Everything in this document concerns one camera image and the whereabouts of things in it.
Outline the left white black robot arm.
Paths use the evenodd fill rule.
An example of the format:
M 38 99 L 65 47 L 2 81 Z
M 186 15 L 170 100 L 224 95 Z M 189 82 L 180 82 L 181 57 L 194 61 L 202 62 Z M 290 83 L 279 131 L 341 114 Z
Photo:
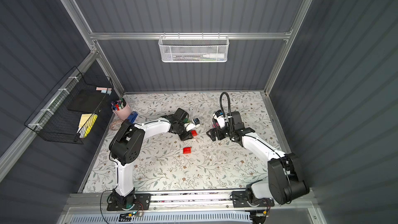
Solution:
M 200 120 L 188 120 L 189 114 L 178 108 L 174 114 L 164 115 L 145 123 L 133 123 L 126 119 L 109 145 L 110 158 L 116 163 L 117 184 L 110 198 L 122 209 L 135 207 L 135 187 L 132 181 L 133 163 L 139 156 L 143 141 L 164 133 L 178 135 L 181 141 L 192 139 L 194 129 L 200 126 Z

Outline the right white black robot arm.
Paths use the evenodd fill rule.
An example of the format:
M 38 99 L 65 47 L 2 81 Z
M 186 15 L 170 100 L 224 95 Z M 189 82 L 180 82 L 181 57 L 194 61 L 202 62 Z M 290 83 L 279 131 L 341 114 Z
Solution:
M 206 133 L 212 141 L 228 138 L 267 163 L 267 178 L 246 187 L 249 205 L 256 206 L 267 199 L 280 205 L 289 204 L 309 193 L 310 186 L 305 182 L 298 156 L 278 150 L 254 129 L 245 127 L 239 112 L 227 114 L 218 110 L 213 114 L 212 122 L 213 128 Z

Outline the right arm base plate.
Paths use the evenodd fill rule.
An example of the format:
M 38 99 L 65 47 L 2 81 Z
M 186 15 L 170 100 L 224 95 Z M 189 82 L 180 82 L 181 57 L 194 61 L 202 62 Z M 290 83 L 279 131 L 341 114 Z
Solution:
M 245 207 L 274 207 L 274 199 L 272 198 L 262 198 L 258 199 L 254 194 L 249 191 L 233 191 L 230 194 L 230 200 L 232 200 L 233 206 L 235 208 L 245 208 Z

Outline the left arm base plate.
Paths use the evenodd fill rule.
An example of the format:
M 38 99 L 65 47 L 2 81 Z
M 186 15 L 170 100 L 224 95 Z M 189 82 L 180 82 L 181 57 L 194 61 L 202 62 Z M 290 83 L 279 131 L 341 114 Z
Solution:
M 108 211 L 146 211 L 149 209 L 151 194 L 129 194 L 126 197 L 112 192 L 107 199 Z

